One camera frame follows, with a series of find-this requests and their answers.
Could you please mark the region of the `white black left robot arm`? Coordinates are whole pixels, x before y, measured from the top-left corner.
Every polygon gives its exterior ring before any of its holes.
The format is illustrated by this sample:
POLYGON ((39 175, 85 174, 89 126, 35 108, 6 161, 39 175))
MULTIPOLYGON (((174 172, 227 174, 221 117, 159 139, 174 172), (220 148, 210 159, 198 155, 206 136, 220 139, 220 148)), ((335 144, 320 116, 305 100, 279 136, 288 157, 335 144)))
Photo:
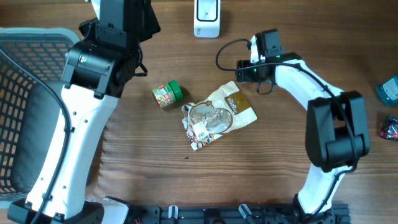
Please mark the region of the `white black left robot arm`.
POLYGON ((10 204, 16 223, 131 223, 132 206, 118 198, 85 198, 101 134, 126 83, 147 75, 141 43, 160 31, 150 0, 94 1, 83 39, 65 55, 58 121, 39 177, 25 199, 10 204))

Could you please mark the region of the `black red snack packet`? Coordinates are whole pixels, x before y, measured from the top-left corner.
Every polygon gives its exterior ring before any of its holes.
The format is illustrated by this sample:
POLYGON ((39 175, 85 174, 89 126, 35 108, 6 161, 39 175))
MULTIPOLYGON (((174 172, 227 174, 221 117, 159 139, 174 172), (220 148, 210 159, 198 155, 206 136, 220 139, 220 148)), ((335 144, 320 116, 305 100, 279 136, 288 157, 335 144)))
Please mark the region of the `black red snack packet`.
POLYGON ((398 122, 397 118, 389 114, 387 119, 382 125, 380 137, 387 140, 398 140, 398 122))

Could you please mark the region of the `green lid jar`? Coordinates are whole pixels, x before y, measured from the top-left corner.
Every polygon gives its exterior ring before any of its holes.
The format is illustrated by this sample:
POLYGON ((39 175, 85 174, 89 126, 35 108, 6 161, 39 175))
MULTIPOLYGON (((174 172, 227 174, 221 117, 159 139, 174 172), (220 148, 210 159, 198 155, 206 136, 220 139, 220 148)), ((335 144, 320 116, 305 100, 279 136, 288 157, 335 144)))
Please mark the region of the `green lid jar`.
POLYGON ((183 92, 176 80, 171 80, 152 90, 152 94, 160 108, 168 107, 183 99, 183 92))

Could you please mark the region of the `blue mouthwash bottle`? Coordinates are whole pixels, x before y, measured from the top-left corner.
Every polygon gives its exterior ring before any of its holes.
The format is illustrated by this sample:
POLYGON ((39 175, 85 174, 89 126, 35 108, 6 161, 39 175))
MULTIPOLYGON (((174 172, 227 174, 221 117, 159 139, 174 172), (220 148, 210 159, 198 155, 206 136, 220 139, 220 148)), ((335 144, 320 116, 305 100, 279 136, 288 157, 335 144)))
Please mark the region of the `blue mouthwash bottle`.
POLYGON ((397 73, 388 81, 378 85, 376 92, 380 100, 387 106, 394 106, 397 104, 397 73))

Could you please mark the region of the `brown snack pouch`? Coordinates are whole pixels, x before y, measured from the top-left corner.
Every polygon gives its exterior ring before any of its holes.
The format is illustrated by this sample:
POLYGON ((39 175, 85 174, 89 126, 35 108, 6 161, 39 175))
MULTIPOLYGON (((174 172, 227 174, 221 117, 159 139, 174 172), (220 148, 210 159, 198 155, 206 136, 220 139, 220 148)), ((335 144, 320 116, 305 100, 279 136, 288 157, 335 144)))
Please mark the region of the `brown snack pouch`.
POLYGON ((220 86, 199 103, 183 105, 182 112, 183 127, 195 151, 257 120, 249 101, 234 81, 220 86))

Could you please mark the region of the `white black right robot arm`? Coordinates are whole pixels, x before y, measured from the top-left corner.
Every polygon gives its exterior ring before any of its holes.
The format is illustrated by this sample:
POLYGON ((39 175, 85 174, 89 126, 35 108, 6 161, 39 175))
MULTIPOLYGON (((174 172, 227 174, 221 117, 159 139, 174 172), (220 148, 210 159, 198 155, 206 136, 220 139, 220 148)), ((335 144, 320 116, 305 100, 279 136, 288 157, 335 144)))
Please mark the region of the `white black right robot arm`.
POLYGON ((269 82, 290 93, 307 112, 305 149, 311 166, 295 204, 301 222, 319 222, 331 210, 342 178, 369 153, 364 98, 329 84, 296 53, 286 53, 276 29, 254 34, 247 47, 251 57, 237 62, 237 81, 269 82))

